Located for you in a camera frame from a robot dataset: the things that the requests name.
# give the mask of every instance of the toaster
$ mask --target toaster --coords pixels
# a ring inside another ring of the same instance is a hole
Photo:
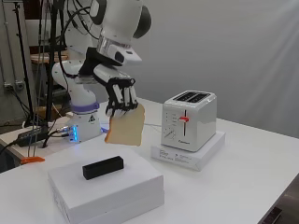
[[[217,96],[185,91],[163,105],[161,143],[198,151],[216,132]]]

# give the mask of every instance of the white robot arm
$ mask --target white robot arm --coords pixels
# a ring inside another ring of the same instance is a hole
[[[94,25],[101,26],[97,48],[88,48],[85,61],[56,63],[54,80],[66,88],[71,97],[74,117],[69,126],[75,127],[70,140],[81,142],[101,133],[93,92],[83,84],[98,82],[108,93],[108,116],[120,117],[137,108],[135,80],[117,66],[141,63],[132,49],[132,39],[143,36],[151,25],[148,9],[142,0],[93,0],[90,16]]]

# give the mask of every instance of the white wall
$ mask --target white wall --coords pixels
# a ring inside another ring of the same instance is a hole
[[[299,136],[299,0],[145,0],[152,16],[126,69],[140,97],[218,95],[218,117]]]

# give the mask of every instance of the black block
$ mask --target black block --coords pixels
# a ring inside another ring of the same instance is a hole
[[[113,157],[105,161],[98,161],[82,167],[85,179],[93,179],[100,175],[110,174],[123,169],[122,157]]]

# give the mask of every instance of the orange object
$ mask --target orange object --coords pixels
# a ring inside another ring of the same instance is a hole
[[[44,158],[41,157],[25,157],[21,159],[21,165],[27,164],[27,163],[32,163],[32,162],[37,162],[37,161],[45,161]]]

